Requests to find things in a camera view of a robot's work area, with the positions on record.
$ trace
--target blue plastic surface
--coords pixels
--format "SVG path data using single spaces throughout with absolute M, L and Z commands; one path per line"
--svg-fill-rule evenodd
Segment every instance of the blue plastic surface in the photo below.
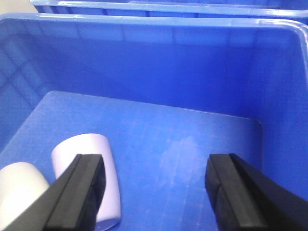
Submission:
M 30 0 L 40 13 L 188 18 L 273 18 L 308 24 L 306 0 Z
M 260 164 L 256 120 L 53 91 L 4 149 L 0 167 L 35 163 L 53 182 L 53 148 L 89 132 L 108 137 L 114 156 L 122 219 L 112 230 L 216 230 L 204 188 L 208 154 L 235 152 Z

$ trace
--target plastic storage crate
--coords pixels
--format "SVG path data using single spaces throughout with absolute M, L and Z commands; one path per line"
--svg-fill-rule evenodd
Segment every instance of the plastic storage crate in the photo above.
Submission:
M 259 1 L 59 1 L 30 0 L 40 13 L 123 15 L 189 18 L 275 18 L 308 24 L 308 2 L 305 0 Z
M 119 231 L 216 230 L 210 153 L 237 153 L 308 199 L 304 24 L 31 13 L 0 22 L 0 167 L 28 161 L 52 182 L 59 142 L 106 135 Z

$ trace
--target blue plastic bin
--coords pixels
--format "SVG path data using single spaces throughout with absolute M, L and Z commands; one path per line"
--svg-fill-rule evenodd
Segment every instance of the blue plastic bin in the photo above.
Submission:
M 30 0 L 40 13 L 189 18 L 273 18 L 308 24 L 306 0 L 74 1 Z
M 217 230 L 210 153 L 308 199 L 307 36 L 288 20 L 2 15 L 0 167 L 28 161 L 52 182 L 59 142 L 106 135 L 119 231 Z

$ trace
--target rubber gripper pad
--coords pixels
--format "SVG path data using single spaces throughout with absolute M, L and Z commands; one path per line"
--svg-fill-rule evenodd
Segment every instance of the rubber gripper pad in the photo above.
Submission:
M 269 230 L 230 155 L 210 155 L 205 188 L 220 231 Z

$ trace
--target white plastic cup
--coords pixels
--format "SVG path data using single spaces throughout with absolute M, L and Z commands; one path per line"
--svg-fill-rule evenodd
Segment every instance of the white plastic cup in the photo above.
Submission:
M 18 162 L 0 170 L 0 230 L 6 228 L 47 189 L 49 184 L 32 164 Z
M 101 154 L 103 157 L 106 188 L 96 222 L 99 230 L 107 230 L 121 219 L 119 185 L 108 139 L 100 134 L 87 133 L 73 136 L 58 144 L 51 153 L 56 178 L 61 176 L 77 154 Z

